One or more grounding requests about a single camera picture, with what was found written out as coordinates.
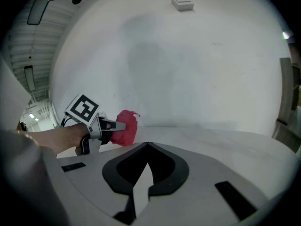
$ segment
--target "red object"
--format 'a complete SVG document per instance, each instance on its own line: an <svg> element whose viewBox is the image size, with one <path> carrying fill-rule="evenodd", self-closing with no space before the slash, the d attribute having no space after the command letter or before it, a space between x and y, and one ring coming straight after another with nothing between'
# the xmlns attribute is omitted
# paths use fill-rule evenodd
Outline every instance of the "red object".
<svg viewBox="0 0 301 226"><path fill-rule="evenodd" d="M127 146L131 145L134 142L135 135L137 132L137 120L134 115L138 115L134 111L127 111L123 110L120 112L120 114L117 116L116 121L125 123L127 125L125 130L120 131L114 131L112 132L111 142L121 145L121 146Z"/></svg>

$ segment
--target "wall-mounted fixture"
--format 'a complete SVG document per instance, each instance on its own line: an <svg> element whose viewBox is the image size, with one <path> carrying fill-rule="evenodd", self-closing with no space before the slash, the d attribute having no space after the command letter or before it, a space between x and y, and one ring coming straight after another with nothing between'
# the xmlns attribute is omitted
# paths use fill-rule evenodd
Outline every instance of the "wall-mounted fixture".
<svg viewBox="0 0 301 226"><path fill-rule="evenodd" d="M36 87L34 86L34 80L33 80L33 68L32 65L25 66L24 67L24 73L26 77L26 81L29 87L29 91L36 90Z"/></svg>
<svg viewBox="0 0 301 226"><path fill-rule="evenodd" d="M27 24L28 25L39 25L45 9L48 5L48 0L35 0L33 2L32 8L28 15Z"/></svg>
<svg viewBox="0 0 301 226"><path fill-rule="evenodd" d="M194 7L191 0L171 0L171 3L178 11L189 11Z"/></svg>

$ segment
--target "white wall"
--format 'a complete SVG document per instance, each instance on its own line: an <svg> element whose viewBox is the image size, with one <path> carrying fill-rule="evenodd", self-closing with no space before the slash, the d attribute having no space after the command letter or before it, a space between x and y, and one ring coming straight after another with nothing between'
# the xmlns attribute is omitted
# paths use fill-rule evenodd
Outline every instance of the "white wall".
<svg viewBox="0 0 301 226"><path fill-rule="evenodd" d="M59 126L50 102L48 103L48 110L49 110L49 119L51 120L51 123L54 125L54 127Z"/></svg>
<svg viewBox="0 0 301 226"><path fill-rule="evenodd" d="M39 124L38 123L35 123L31 126L28 127L28 131L31 131L31 132L39 132L41 131L40 127L39 127Z"/></svg>
<svg viewBox="0 0 301 226"><path fill-rule="evenodd" d="M31 96L19 83L0 52L0 129L16 129Z"/></svg>
<svg viewBox="0 0 301 226"><path fill-rule="evenodd" d="M40 128L40 131L54 129L53 123L52 123L50 118L39 120L38 125L39 125L39 128Z"/></svg>
<svg viewBox="0 0 301 226"><path fill-rule="evenodd" d="M265 0L95 0L68 25L53 59L59 120L78 93L140 126L201 126L271 136L289 57Z"/></svg>

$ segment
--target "white surface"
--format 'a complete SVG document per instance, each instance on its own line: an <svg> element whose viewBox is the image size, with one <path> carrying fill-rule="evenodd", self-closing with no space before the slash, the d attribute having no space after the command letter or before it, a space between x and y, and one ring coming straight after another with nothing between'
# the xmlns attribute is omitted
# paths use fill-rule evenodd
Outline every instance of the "white surface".
<svg viewBox="0 0 301 226"><path fill-rule="evenodd" d="M138 128L135 142L153 141L211 156L256 185L268 199L286 190L300 161L282 143L250 132Z"/></svg>
<svg viewBox="0 0 301 226"><path fill-rule="evenodd" d="M40 126L38 123L33 124L32 126L30 126L29 128L32 128L33 132L39 132L41 131Z"/></svg>
<svg viewBox="0 0 301 226"><path fill-rule="evenodd" d="M40 131L54 129L54 126L53 126L52 121L51 121L50 118L42 119L42 120L38 121L38 125L40 127Z"/></svg>
<svg viewBox="0 0 301 226"><path fill-rule="evenodd" d="M48 104L48 109L49 109L49 118L51 120L51 123L54 125L54 127L59 126L58 123L57 123L57 121L56 121L56 119L55 119L55 114L54 114L54 112L52 110L50 102Z"/></svg>
<svg viewBox="0 0 301 226"><path fill-rule="evenodd" d="M133 187L133 198L136 217L145 209L149 203L149 188L154 185L151 168L146 164L141 176Z"/></svg>
<svg viewBox="0 0 301 226"><path fill-rule="evenodd" d="M193 10L194 6L191 0L171 0L171 3L178 11Z"/></svg>
<svg viewBox="0 0 301 226"><path fill-rule="evenodd" d="M95 0L69 24L53 60L51 98L61 120L79 93L109 119L140 126L202 126L271 136L289 57L264 0Z"/></svg>
<svg viewBox="0 0 301 226"><path fill-rule="evenodd" d="M0 53L0 129L16 129L31 96L15 78Z"/></svg>

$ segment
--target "ceiling light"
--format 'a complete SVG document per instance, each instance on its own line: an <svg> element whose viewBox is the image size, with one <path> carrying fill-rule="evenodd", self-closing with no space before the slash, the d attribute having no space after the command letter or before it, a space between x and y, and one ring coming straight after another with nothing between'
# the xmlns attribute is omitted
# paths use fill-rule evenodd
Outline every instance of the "ceiling light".
<svg viewBox="0 0 301 226"><path fill-rule="evenodd" d="M36 90L36 87L34 86L34 81L33 81L33 68L32 65L30 66L25 66L24 67L24 73L26 77L26 81L29 87L29 91L34 91Z"/></svg>
<svg viewBox="0 0 301 226"><path fill-rule="evenodd" d="M290 38L286 32L282 32L282 36L285 40Z"/></svg>
<svg viewBox="0 0 301 226"><path fill-rule="evenodd" d="M35 0L30 13L28 15L27 24L28 25L39 25L45 9L48 5L48 0Z"/></svg>

